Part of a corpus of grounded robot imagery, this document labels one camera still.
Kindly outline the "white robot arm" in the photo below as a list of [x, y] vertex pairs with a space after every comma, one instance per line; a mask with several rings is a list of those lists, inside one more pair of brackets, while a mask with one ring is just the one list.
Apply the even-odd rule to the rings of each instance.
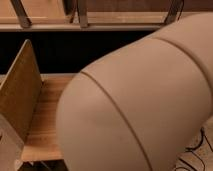
[[213, 116], [213, 12], [86, 66], [63, 90], [56, 115], [69, 171], [172, 171]]

